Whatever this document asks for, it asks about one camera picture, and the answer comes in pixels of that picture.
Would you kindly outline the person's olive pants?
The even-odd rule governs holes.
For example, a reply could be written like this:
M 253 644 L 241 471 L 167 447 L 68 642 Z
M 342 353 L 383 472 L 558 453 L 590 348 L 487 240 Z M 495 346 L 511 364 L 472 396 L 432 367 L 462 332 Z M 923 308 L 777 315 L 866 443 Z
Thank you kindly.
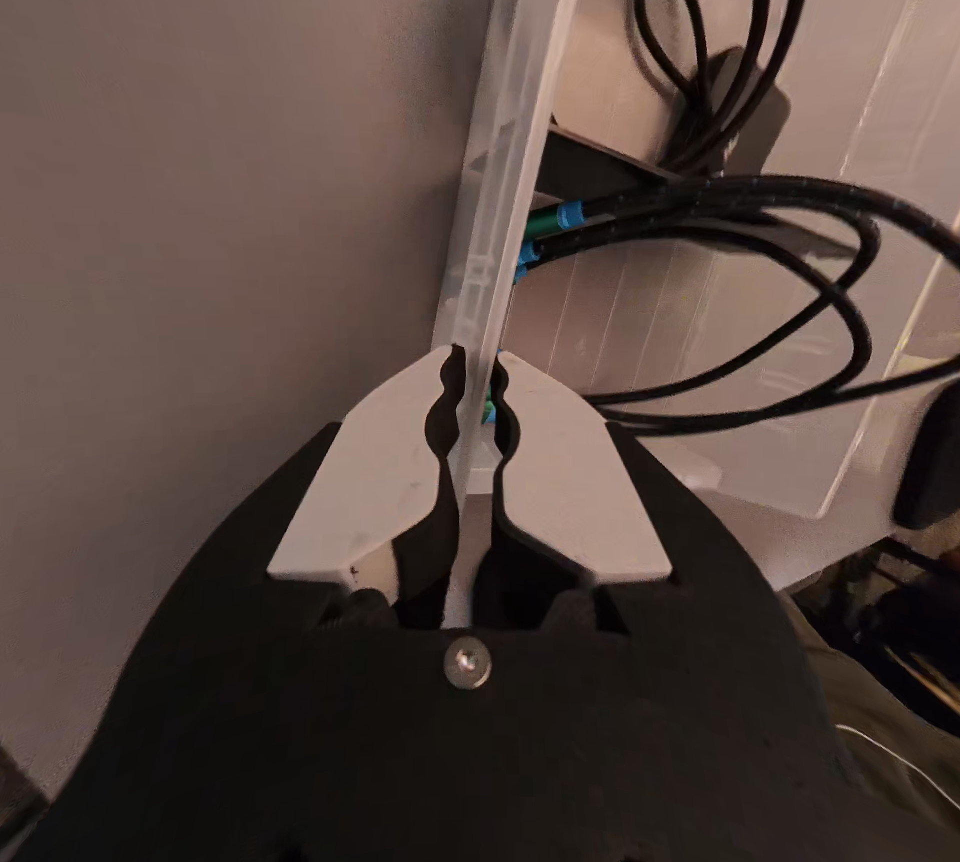
M 792 598 L 782 596 L 781 604 L 867 791 L 958 834 L 958 739 L 916 715 L 858 662 L 832 648 Z

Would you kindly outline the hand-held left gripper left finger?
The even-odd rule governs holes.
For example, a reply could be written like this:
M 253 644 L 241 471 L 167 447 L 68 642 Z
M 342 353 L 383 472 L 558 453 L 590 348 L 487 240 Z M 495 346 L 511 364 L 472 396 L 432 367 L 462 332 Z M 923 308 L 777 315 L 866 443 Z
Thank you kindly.
M 449 456 L 466 385 L 462 346 L 441 346 L 343 419 L 268 566 L 408 602 L 444 579 L 458 546 Z

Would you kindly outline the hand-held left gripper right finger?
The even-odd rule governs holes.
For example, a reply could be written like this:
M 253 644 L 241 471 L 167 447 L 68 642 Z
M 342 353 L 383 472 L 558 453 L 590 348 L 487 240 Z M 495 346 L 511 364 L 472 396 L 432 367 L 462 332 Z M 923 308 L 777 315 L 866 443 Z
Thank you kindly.
M 667 579 L 670 559 L 601 415 L 507 351 L 490 395 L 503 531 L 591 585 Z

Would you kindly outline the clear plastic organizer box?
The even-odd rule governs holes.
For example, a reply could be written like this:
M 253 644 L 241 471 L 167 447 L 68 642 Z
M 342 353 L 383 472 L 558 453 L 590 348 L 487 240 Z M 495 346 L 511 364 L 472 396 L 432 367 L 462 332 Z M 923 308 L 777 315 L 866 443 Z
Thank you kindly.
M 753 0 L 701 0 L 714 52 Z M 768 172 L 879 189 L 958 227 L 958 0 L 805 0 L 778 85 L 794 111 Z M 571 388 L 670 383 L 738 354 L 806 301 L 758 258 L 693 244 L 609 246 L 514 290 L 552 117 L 635 159 L 665 155 L 675 91 L 633 32 L 631 0 L 493 0 L 433 345 L 467 351 L 462 422 L 499 346 Z M 775 588 L 893 530 L 909 428 L 937 383 L 736 433 L 660 440 Z

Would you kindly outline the black cushion pad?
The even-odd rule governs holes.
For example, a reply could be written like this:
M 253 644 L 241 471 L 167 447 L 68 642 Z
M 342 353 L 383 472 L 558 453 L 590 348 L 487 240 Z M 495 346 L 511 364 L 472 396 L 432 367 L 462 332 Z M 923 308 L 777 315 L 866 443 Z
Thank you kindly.
M 899 527 L 920 531 L 959 509 L 959 381 L 926 410 L 910 449 L 892 509 Z

